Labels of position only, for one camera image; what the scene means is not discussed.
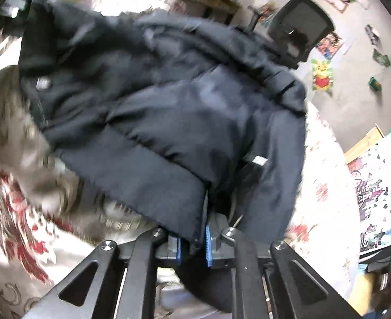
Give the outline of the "green photo on wall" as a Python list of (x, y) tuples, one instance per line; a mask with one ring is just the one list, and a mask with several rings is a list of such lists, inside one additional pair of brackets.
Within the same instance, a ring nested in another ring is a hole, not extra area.
[(391, 61), (387, 55), (381, 54), (376, 48), (373, 49), (373, 59), (377, 62), (377, 64), (383, 67), (390, 67)]

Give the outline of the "floral satin bed quilt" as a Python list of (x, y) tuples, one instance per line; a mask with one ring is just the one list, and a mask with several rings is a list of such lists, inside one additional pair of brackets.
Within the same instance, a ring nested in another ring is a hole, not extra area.
[[(0, 36), (19, 47), (19, 59), (32, 1), (22, 20), (0, 26)], [(115, 16), (154, 12), (121, 11)], [(109, 236), (133, 239), (156, 222), (100, 192), (54, 153), (22, 93), (19, 59), (0, 71), (0, 252), (17, 267), (13, 279), (26, 276), (43, 288), (53, 284), (47, 271), (58, 261), (53, 244), (72, 244), (70, 238), (59, 237), (57, 229), (79, 237), (85, 248)], [(293, 214), (281, 238), (347, 297), (360, 245), (355, 190), (342, 149), (306, 99), (306, 90), (305, 109), (304, 166)]]

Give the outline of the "small cartoon sticker poster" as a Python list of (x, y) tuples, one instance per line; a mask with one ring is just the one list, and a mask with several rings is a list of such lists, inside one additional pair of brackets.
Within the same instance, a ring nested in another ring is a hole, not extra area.
[(267, 2), (266, 4), (260, 7), (260, 17), (258, 23), (263, 27), (267, 28), (271, 23), (272, 18), (277, 13), (278, 8), (274, 1)]

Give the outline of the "light wooden board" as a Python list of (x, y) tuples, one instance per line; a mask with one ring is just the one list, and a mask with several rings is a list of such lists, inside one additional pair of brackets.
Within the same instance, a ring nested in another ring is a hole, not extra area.
[(383, 138), (384, 134), (381, 128), (375, 124), (374, 127), (371, 128), (360, 141), (358, 141), (344, 154), (345, 163), (349, 164), (350, 162), (354, 161)]

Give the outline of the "green hanging wall pouch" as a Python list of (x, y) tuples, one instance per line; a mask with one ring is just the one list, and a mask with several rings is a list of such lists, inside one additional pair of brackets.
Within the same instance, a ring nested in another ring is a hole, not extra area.
[(368, 81), (368, 85), (370, 89), (374, 92), (381, 92), (382, 91), (382, 85), (380, 82), (378, 82), (374, 77), (371, 77)]

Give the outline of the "Winnie the Pooh poster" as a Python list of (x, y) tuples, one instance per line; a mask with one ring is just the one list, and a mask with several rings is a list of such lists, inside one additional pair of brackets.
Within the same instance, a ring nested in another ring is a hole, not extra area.
[(334, 83), (333, 71), (330, 61), (312, 59), (312, 89), (327, 92), (332, 96)]

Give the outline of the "black mesh office chair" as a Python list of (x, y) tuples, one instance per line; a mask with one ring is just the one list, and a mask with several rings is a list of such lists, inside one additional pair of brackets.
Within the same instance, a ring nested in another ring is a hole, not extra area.
[(260, 7), (249, 10), (252, 18), (243, 32), (259, 42), (273, 62), (290, 69), (306, 62), (317, 43), (335, 30), (329, 15), (312, 0), (289, 0), (267, 28), (258, 23)]

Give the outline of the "dark navy puffer jacket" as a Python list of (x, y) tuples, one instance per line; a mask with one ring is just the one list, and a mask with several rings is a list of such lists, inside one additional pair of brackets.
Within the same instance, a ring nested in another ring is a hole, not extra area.
[(30, 114), (54, 153), (111, 199), (193, 244), (176, 270), (230, 312), (204, 228), (228, 216), (253, 241), (281, 238), (304, 166), (304, 85), (253, 37), (159, 11), (104, 16), (33, 0), (19, 59)]

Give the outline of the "black-white photo on wall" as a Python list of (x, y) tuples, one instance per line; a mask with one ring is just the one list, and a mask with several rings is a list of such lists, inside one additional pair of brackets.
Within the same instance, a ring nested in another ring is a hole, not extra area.
[(365, 32), (371, 42), (372, 45), (378, 45), (380, 42), (380, 37), (377, 31), (370, 25), (367, 24), (365, 26)]

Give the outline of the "cartoon anime poster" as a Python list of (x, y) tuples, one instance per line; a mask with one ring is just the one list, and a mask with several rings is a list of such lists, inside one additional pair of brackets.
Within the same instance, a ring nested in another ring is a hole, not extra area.
[(326, 60), (331, 61), (342, 45), (342, 38), (335, 31), (333, 31), (320, 40), (317, 43), (316, 48), (320, 54), (325, 57)]

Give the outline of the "blue bicycle print curtain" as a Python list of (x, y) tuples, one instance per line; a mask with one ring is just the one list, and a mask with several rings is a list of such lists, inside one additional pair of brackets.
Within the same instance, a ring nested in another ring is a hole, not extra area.
[(391, 132), (347, 165), (360, 216), (360, 260), (391, 246)]

